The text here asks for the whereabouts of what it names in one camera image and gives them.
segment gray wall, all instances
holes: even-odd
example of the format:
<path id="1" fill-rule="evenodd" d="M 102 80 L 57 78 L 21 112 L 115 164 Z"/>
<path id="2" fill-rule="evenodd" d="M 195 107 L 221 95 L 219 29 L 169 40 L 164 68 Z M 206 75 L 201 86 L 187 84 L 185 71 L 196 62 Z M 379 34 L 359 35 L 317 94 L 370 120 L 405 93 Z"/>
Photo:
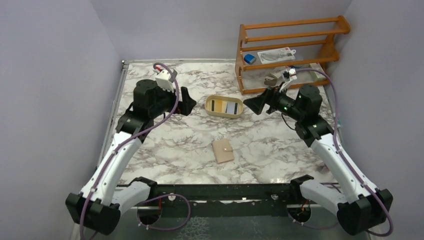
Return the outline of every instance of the gray wall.
<path id="1" fill-rule="evenodd" d="M 353 0 L 331 67 L 346 149 L 394 196 L 393 240 L 424 235 L 423 12 L 422 0 Z"/>
<path id="2" fill-rule="evenodd" d="M 88 0 L 0 1 L 0 239 L 68 239 L 120 59 Z"/>
<path id="3" fill-rule="evenodd" d="M 351 0 L 91 0 L 123 59 L 236 57 L 240 24 L 342 15 Z M 317 30 L 317 26 L 305 31 Z M 262 33 L 269 35 L 273 29 Z"/>

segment wooden rack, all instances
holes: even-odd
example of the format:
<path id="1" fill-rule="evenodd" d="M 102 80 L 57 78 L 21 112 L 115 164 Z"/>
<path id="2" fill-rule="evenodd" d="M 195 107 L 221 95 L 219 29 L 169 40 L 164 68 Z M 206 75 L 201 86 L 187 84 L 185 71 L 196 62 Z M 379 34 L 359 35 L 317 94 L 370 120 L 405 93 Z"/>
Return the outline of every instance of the wooden rack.
<path id="1" fill-rule="evenodd" d="M 256 36 L 256 37 L 249 37 L 246 32 L 246 30 L 253 30 L 253 29 L 265 29 L 265 28 L 332 23 L 332 22 L 335 23 L 335 27 L 333 29 L 323 30 L 323 31 L 301 32 L 301 33 L 291 33 L 291 34 L 272 35 L 272 36 Z M 238 34 L 237 56 L 235 61 L 235 74 L 237 76 L 237 81 L 240 87 L 241 94 L 244 95 L 244 94 L 262 93 L 265 90 L 265 88 L 245 89 L 242 82 L 242 71 L 276 68 L 276 67 L 292 66 L 292 65 L 305 65 L 310 63 L 320 63 L 322 68 L 325 70 L 326 63 L 338 61 L 340 58 L 339 53 L 337 52 L 334 46 L 334 36 L 336 34 L 348 34 L 350 31 L 351 31 L 351 27 L 349 23 L 346 21 L 345 17 L 343 16 L 309 19 L 309 20 L 298 20 L 298 21 L 251 24 L 251 25 L 241 24 L 240 31 Z M 292 38 L 305 38 L 305 37 L 314 37 L 314 36 L 326 36 L 326 37 L 323 40 L 316 40 L 316 41 L 301 41 L 301 42 L 292 42 L 292 43 L 283 43 L 283 44 L 274 44 L 274 45 L 243 47 L 243 44 L 252 43 L 252 42 L 262 42 L 262 41 L 282 40 L 282 39 L 292 39 Z M 294 47 L 311 46 L 311 45 L 321 45 L 317 58 L 284 61 L 284 62 L 276 62 L 276 63 L 268 63 L 268 64 L 255 64 L 255 65 L 246 65 L 243 60 L 244 52 L 279 49 L 279 48 L 286 48 L 286 47 L 294 48 Z M 325 79 L 322 81 L 315 81 L 310 83 L 318 86 L 318 85 L 325 85 L 329 82 L 327 79 Z M 305 83 L 293 84 L 290 86 L 290 88 L 299 88 L 303 84 Z"/>

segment marble table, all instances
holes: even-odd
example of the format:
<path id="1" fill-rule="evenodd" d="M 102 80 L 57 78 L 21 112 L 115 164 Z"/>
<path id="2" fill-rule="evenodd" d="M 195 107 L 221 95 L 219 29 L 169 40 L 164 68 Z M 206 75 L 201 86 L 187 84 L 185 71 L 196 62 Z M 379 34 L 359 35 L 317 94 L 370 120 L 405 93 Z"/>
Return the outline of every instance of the marble table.
<path id="1" fill-rule="evenodd" d="M 254 114 L 247 107 L 238 119 L 210 116 L 205 112 L 207 96 L 223 95 L 242 100 L 254 95 L 241 95 L 233 62 L 164 62 L 178 72 L 180 86 L 188 88 L 197 101 L 190 116 L 175 114 L 153 130 L 130 160 L 120 184 L 143 176 L 160 184 L 248 184 L 288 183 L 309 174 L 321 182 L 334 182 L 328 171 L 322 171 L 323 161 L 289 129 L 280 114 Z M 246 76 L 246 88 L 263 86 L 253 72 Z M 124 82 L 117 118 L 133 101 L 137 81 L 154 80 L 151 63 L 131 63 Z M 321 115 L 333 124 L 324 89 Z M 295 97 L 297 90 L 289 90 Z M 289 125 L 294 121 L 287 118 Z M 228 138 L 234 149 L 234 161 L 218 164 L 212 141 Z"/>

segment beige notebook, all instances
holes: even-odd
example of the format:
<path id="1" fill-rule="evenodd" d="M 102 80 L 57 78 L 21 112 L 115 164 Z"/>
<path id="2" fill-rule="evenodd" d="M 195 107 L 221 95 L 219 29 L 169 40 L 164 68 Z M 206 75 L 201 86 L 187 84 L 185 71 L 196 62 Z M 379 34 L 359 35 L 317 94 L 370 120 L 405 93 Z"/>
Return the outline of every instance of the beige notebook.
<path id="1" fill-rule="evenodd" d="M 227 138 L 213 141 L 212 147 L 216 161 L 219 164 L 234 160 L 233 148 L 230 145 L 230 140 Z"/>

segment purple hose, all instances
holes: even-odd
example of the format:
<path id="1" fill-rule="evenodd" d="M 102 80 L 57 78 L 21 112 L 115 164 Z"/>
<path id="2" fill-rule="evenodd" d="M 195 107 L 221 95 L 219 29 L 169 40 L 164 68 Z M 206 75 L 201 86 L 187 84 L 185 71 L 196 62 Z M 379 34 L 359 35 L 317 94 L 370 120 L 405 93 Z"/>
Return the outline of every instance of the purple hose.
<path id="1" fill-rule="evenodd" d="M 104 163 L 103 167 L 101 168 L 97 179 L 94 181 L 93 186 L 91 187 L 92 189 L 96 189 L 97 185 L 99 185 L 100 179 L 102 178 L 103 174 L 105 173 L 106 169 L 108 168 L 108 165 L 111 163 L 112 159 L 114 158 L 115 154 L 127 143 L 129 143 L 131 140 L 138 138 L 139 136 L 148 133 L 150 131 L 152 131 L 153 129 L 159 127 L 161 124 L 163 124 L 165 121 L 167 121 L 171 115 L 175 112 L 175 110 L 177 109 L 178 106 L 178 101 L 180 99 L 180 90 L 178 87 L 178 83 L 177 83 L 177 79 L 175 78 L 173 72 L 171 71 L 171 69 L 169 69 L 169 67 L 167 67 L 165 64 L 160 63 L 160 62 L 156 62 L 153 64 L 153 67 L 156 67 L 156 65 L 162 66 L 164 69 L 166 69 L 170 75 L 171 75 L 171 79 L 173 80 L 173 82 L 175 83 L 175 104 L 172 107 L 172 110 L 169 112 L 169 114 L 160 122 L 158 122 L 156 125 L 149 127 L 146 130 L 143 130 L 135 135 L 132 135 L 131 137 L 129 137 L 127 140 L 123 141 L 121 144 L 119 144 L 114 150 L 113 152 L 110 154 L 110 156 L 107 158 L 106 162 Z M 86 211 L 87 211 L 87 206 L 89 205 L 90 199 L 93 196 L 93 192 L 90 191 L 88 193 L 87 198 L 85 199 L 84 205 L 82 206 L 82 211 L 81 211 L 81 217 L 79 218 L 79 237 L 81 238 L 80 240 L 85 240 L 84 238 L 84 218 L 86 216 Z M 94 233 L 93 236 L 90 237 L 90 239 L 93 239 L 95 237 L 95 235 L 97 234 L 97 232 Z"/>
<path id="2" fill-rule="evenodd" d="M 377 237 L 387 237 L 390 234 L 393 233 L 393 220 L 392 217 L 389 214 L 389 211 L 387 210 L 386 206 L 384 206 L 383 202 L 380 200 L 380 198 L 376 195 L 375 192 L 373 192 L 373 190 L 365 184 L 364 180 L 361 178 L 361 176 L 355 171 L 355 169 L 353 168 L 353 166 L 349 163 L 348 159 L 345 157 L 343 151 L 340 151 L 340 147 L 339 144 L 337 143 L 337 123 L 339 122 L 339 103 L 338 103 L 338 98 L 337 98 L 337 93 L 336 93 L 336 88 L 334 86 L 333 81 L 331 80 L 331 78 L 323 71 L 320 70 L 316 70 L 316 69 L 312 69 L 312 68 L 302 68 L 302 69 L 298 69 L 296 70 L 297 73 L 301 73 L 301 72 L 308 72 L 308 71 L 313 71 L 313 72 L 317 72 L 319 74 L 324 75 L 328 81 L 330 82 L 332 91 L 334 93 L 334 103 L 335 103 L 335 118 L 334 118 L 334 134 L 333 134 L 333 142 L 334 142 L 334 146 L 337 149 L 337 151 L 339 152 L 339 155 L 341 157 L 341 159 L 343 160 L 343 162 L 346 164 L 346 166 L 349 168 L 349 170 L 353 173 L 353 175 L 356 177 L 356 179 L 358 179 L 358 181 L 360 182 L 361 185 L 363 185 L 363 187 L 375 198 L 375 200 L 378 202 L 378 204 L 380 205 L 381 209 L 383 210 L 384 214 L 387 217 L 388 220 L 388 224 L 389 224 L 389 230 L 386 233 L 375 233 L 372 232 L 370 230 L 367 230 L 366 232 L 377 236 Z"/>
<path id="3" fill-rule="evenodd" d="M 170 227 L 170 228 L 162 228 L 162 227 L 156 227 L 156 226 L 145 225 L 144 223 L 142 223 L 142 221 L 139 219 L 139 216 L 137 215 L 137 220 L 138 220 L 138 222 L 139 222 L 140 226 L 144 226 L 144 227 L 146 227 L 146 228 L 148 228 L 148 229 L 154 229 L 154 230 L 160 230 L 160 231 L 174 231 L 174 230 L 177 230 L 177 229 L 179 229 L 179 228 L 184 227 L 184 225 L 186 225 L 186 224 L 187 224 L 187 222 L 188 222 L 188 221 L 189 221 L 189 219 L 190 219 L 190 216 L 192 215 L 192 208 L 190 207 L 190 202 L 189 202 L 189 200 L 187 200 L 187 198 L 185 198 L 183 195 L 176 194 L 176 193 L 165 194 L 165 195 L 161 195 L 161 196 L 154 197 L 154 198 L 149 199 L 149 200 L 146 200 L 146 201 L 142 201 L 142 202 L 140 202 L 139 204 L 147 204 L 147 203 L 153 202 L 153 201 L 155 201 L 155 200 L 158 200 L 158 199 L 161 199 L 161 198 L 166 198 L 166 197 L 169 197 L 169 196 L 176 196 L 176 197 L 180 197 L 180 198 L 182 198 L 182 199 L 183 199 L 183 200 L 187 203 L 188 213 L 187 213 L 187 217 L 185 218 L 184 222 L 183 222 L 183 223 L 181 223 L 181 224 L 180 224 L 180 225 L 178 225 L 178 226 L 174 226 L 174 227 Z"/>

